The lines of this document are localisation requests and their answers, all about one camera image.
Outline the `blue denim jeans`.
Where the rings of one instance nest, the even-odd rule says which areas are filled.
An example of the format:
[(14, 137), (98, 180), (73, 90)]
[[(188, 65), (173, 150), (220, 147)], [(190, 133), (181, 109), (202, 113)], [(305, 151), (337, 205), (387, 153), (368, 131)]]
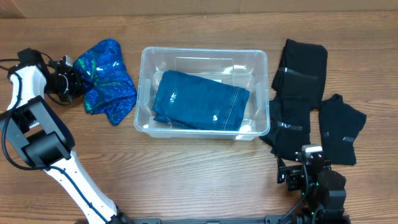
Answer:
[(169, 70), (152, 110), (155, 121), (185, 129), (239, 131), (249, 97), (245, 88)]

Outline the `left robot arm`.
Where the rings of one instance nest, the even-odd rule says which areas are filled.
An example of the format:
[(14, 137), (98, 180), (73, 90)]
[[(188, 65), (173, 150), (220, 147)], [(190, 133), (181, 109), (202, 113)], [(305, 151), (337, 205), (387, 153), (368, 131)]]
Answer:
[(131, 223), (131, 219), (94, 183), (82, 166), (75, 140), (46, 103), (56, 94), (67, 105), (85, 92), (86, 81), (64, 56), (44, 61), (44, 53), (24, 49), (7, 69), (12, 100), (1, 113), (1, 147), (11, 165), (42, 170), (53, 177), (85, 214), (87, 223)]

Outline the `sparkly blue garment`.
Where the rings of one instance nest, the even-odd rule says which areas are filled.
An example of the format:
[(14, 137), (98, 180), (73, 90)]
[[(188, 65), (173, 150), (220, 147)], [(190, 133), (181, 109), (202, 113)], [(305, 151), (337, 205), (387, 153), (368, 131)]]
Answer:
[(80, 55), (73, 68), (81, 74), (85, 111), (105, 114), (112, 125), (119, 125), (137, 101), (120, 44), (114, 39), (102, 40)]

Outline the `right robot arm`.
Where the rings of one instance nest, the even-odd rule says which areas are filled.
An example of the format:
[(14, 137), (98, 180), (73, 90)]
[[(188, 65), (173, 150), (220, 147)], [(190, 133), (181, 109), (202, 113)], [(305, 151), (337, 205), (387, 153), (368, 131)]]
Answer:
[(277, 159), (277, 183), (289, 191), (301, 191), (301, 199), (278, 223), (350, 224), (345, 215), (346, 178), (331, 169), (322, 153), (297, 152), (299, 165), (287, 166)]

